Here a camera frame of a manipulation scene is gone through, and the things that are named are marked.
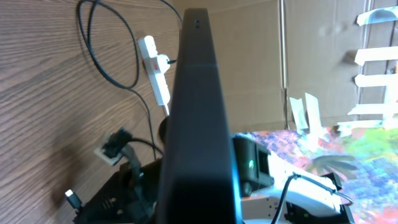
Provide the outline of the blue Galaxy smartphone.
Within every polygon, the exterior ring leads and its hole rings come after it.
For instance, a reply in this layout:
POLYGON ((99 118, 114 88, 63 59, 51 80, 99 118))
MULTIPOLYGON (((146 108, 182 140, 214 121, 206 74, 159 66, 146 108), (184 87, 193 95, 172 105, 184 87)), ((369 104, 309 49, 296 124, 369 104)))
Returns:
POLYGON ((208 11, 185 10, 157 206, 158 223, 241 223, 239 177, 208 11))

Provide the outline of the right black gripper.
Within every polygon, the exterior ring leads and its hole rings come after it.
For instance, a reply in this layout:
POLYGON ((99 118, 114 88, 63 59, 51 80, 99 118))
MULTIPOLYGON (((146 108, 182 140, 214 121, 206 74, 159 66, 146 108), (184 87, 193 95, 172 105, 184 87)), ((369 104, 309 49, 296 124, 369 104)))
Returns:
POLYGON ((161 159, 142 167, 119 166, 99 191, 76 211, 73 223, 153 224, 161 159))

